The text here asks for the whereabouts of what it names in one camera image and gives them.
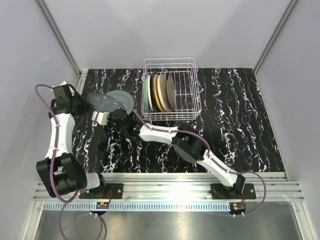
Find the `mint green floral plate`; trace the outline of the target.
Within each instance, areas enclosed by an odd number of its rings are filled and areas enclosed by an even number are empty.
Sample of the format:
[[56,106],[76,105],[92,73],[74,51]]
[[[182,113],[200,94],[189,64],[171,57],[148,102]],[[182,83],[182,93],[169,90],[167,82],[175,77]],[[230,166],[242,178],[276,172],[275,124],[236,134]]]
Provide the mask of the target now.
[[143,103],[147,112],[149,111],[148,80],[149,80],[149,77],[146,76],[143,84]]

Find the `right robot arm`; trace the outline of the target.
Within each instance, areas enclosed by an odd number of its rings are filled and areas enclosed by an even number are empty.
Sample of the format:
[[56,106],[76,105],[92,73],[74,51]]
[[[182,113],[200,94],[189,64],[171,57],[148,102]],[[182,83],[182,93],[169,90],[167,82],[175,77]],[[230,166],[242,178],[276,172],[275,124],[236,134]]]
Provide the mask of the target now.
[[171,145],[186,162],[199,164],[218,178],[228,196],[237,199],[245,192],[246,178],[228,167],[211,150],[209,143],[186,124],[175,127],[156,126],[132,119],[118,109],[108,118],[111,124],[134,140]]

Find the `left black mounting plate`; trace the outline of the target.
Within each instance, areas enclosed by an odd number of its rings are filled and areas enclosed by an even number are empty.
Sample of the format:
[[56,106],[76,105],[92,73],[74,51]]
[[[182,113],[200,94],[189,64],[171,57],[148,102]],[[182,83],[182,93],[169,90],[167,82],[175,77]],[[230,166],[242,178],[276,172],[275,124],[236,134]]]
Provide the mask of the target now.
[[105,186],[99,186],[92,188],[89,192],[81,193],[79,198],[86,200],[102,200],[109,199],[111,200],[120,200],[123,197],[123,188],[122,183],[107,183]]

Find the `black mounting plate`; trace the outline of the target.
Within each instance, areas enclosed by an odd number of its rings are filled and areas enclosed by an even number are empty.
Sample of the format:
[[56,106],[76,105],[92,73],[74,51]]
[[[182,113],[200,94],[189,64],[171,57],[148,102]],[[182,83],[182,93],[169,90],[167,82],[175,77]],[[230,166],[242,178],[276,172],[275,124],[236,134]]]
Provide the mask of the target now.
[[109,199],[111,200],[120,200],[123,197],[123,188],[122,183],[107,183],[105,186],[99,186],[92,188],[89,192],[81,193],[79,198],[86,200],[102,200]]
[[245,183],[242,193],[221,183],[212,183],[209,193],[213,200],[255,200],[257,198],[255,187],[252,183]]

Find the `cream yellow leaf plate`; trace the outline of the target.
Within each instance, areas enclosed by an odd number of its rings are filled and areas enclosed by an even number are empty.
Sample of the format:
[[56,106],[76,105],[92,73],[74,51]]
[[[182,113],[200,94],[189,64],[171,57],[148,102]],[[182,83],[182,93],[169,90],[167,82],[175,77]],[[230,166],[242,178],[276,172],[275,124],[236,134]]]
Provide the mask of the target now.
[[158,95],[158,86],[157,86],[157,80],[158,80],[159,75],[157,73],[154,73],[152,83],[153,83],[153,95],[155,98],[156,106],[158,108],[159,112],[163,112],[163,108],[161,105],[161,102],[159,100],[159,95]]

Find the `cream pink leaf plate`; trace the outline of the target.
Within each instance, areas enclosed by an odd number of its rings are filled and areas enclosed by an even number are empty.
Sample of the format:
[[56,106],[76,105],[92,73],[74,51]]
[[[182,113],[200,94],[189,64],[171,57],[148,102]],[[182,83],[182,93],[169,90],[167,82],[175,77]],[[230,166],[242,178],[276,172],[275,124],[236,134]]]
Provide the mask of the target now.
[[170,112],[171,105],[167,94],[167,79],[163,73],[160,73],[157,78],[157,93],[164,112]]

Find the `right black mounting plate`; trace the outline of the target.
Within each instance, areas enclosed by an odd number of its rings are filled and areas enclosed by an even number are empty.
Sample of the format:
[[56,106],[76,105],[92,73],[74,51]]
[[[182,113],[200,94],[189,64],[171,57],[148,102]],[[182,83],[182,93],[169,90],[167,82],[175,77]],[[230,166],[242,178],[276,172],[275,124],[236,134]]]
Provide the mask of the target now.
[[245,183],[242,193],[221,183],[212,183],[209,193],[213,200],[255,200],[257,198],[255,187],[252,183]]

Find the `right aluminium frame post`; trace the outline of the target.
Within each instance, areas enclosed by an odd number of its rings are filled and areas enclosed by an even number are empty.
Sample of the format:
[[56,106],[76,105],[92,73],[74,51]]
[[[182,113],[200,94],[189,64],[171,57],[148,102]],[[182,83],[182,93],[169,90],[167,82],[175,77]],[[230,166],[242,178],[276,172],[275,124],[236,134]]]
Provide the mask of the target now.
[[274,31],[272,32],[262,54],[260,55],[255,67],[253,68],[253,72],[256,75],[260,68],[262,67],[263,63],[265,62],[267,56],[269,55],[272,47],[274,46],[274,44],[276,43],[279,35],[281,34],[283,28],[285,27],[287,21],[289,20],[291,14],[293,13],[293,11],[295,10],[297,4],[298,4],[299,0],[290,0],[283,12],[283,14],[281,15]]

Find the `large teal bottom plate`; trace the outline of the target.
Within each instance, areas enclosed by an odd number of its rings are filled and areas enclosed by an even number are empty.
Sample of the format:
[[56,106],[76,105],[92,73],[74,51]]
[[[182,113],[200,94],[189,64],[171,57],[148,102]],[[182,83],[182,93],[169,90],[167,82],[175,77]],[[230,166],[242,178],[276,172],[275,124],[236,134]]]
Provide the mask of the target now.
[[130,93],[124,90],[113,90],[113,91],[107,92],[106,95],[114,98],[115,100],[119,100],[127,103],[130,107],[127,106],[126,104],[124,105],[126,113],[128,115],[132,113],[132,108],[134,107],[135,101]]

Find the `left aluminium frame post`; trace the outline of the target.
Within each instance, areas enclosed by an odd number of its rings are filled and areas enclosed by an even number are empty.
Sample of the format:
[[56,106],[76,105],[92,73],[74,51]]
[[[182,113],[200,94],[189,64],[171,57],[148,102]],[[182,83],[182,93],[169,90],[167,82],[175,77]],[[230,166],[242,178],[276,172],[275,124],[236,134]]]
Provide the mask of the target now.
[[70,64],[73,72],[76,76],[76,81],[81,78],[82,70],[80,69],[79,65],[76,62],[76,59],[74,58],[70,48],[68,47],[59,27],[56,23],[56,20],[54,19],[53,14],[51,13],[47,3],[45,0],[35,0],[35,3],[39,7],[42,15],[44,16],[49,28],[51,29],[57,43],[59,44],[62,52],[64,53],[68,63]]

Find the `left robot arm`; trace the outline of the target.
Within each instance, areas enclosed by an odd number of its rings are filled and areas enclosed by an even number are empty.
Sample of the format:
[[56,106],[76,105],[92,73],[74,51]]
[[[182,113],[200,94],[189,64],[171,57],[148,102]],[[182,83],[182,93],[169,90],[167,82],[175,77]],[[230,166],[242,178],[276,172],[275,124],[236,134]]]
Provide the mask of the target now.
[[44,160],[36,163],[36,171],[48,194],[63,203],[71,202],[63,198],[70,193],[101,199],[108,192],[102,174],[85,172],[72,152],[75,118],[92,106],[69,83],[52,86],[51,90],[54,99],[45,105],[51,123],[50,143]]

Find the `aluminium frame post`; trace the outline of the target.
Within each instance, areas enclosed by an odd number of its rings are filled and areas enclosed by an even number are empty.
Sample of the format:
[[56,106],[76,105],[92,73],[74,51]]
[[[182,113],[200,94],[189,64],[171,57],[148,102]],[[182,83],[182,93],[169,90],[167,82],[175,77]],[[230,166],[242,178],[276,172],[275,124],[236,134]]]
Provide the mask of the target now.
[[274,46],[274,44],[276,43],[279,35],[281,34],[283,28],[285,27],[287,21],[289,20],[291,14],[293,13],[293,11],[295,10],[297,4],[298,4],[299,0],[290,0],[283,12],[283,14],[281,15],[274,31],[272,32],[262,54],[260,55],[255,67],[253,68],[253,72],[256,75],[260,68],[262,67],[263,63],[265,62],[267,56],[269,55],[272,47]]
[[47,3],[45,0],[35,0],[35,3],[39,7],[42,15],[44,16],[49,28],[51,29],[57,43],[59,44],[62,52],[64,53],[68,63],[70,64],[73,72],[76,76],[76,81],[81,78],[82,70],[80,69],[79,65],[76,62],[76,59],[74,58],[70,48],[68,47],[59,27],[56,23],[56,20],[54,19],[53,14],[51,13]]

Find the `brown rimmed plate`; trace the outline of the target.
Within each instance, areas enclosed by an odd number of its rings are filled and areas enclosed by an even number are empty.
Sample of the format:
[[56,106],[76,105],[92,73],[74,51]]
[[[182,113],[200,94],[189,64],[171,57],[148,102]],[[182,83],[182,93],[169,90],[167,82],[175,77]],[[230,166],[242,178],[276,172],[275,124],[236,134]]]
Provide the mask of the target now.
[[177,110],[177,101],[176,101],[176,90],[175,83],[173,79],[173,74],[170,72],[168,74],[167,83],[166,83],[167,97],[171,108]]

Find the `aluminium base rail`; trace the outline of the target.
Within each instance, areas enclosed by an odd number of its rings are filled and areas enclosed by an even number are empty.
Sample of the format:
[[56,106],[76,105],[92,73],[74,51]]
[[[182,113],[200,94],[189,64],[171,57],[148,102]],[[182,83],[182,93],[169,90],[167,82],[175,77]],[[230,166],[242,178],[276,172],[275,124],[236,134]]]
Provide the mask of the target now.
[[[123,184],[125,201],[204,202],[212,201],[210,185],[218,179],[211,173],[104,173],[108,183]],[[303,193],[296,181],[289,181],[285,173],[246,173],[246,182],[254,185],[260,201],[303,201]]]

